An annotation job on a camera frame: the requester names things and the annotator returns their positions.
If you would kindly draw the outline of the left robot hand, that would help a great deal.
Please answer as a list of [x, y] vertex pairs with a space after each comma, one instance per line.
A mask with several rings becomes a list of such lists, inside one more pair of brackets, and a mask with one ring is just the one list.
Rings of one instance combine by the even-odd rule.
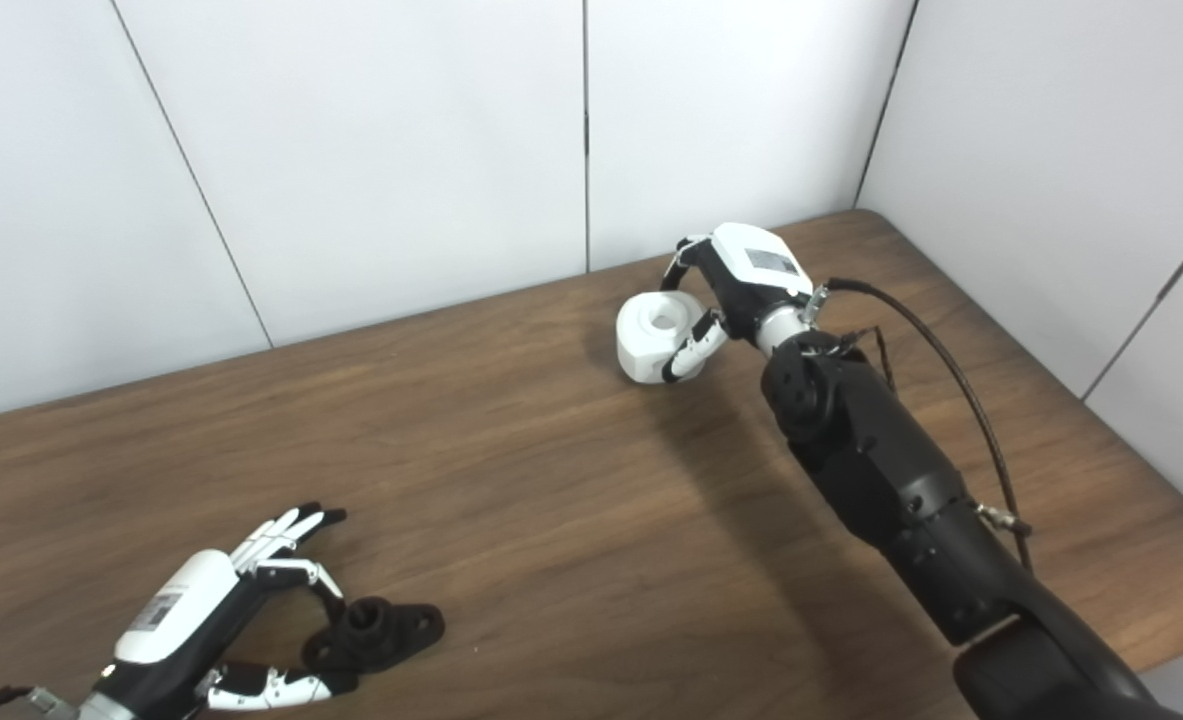
[[82, 702], [80, 719], [194, 719], [203, 711], [274, 711], [340, 698], [358, 688], [354, 673], [277, 669], [225, 660], [230, 646], [272, 593], [308, 588], [327, 618], [345, 610], [327, 567], [297, 556], [345, 510], [303, 502], [258, 525], [234, 551], [189, 557], [119, 635], [114, 657]]

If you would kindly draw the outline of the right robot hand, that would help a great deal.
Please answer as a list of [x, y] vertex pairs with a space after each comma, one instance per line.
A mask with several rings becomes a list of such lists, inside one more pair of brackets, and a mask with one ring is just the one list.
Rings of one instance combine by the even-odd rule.
[[789, 338], [815, 327], [815, 284], [778, 234], [728, 222], [684, 236], [659, 290], [677, 291], [689, 270], [699, 270], [716, 305], [702, 311], [665, 359], [665, 383], [692, 377], [728, 340], [746, 340], [770, 357]]

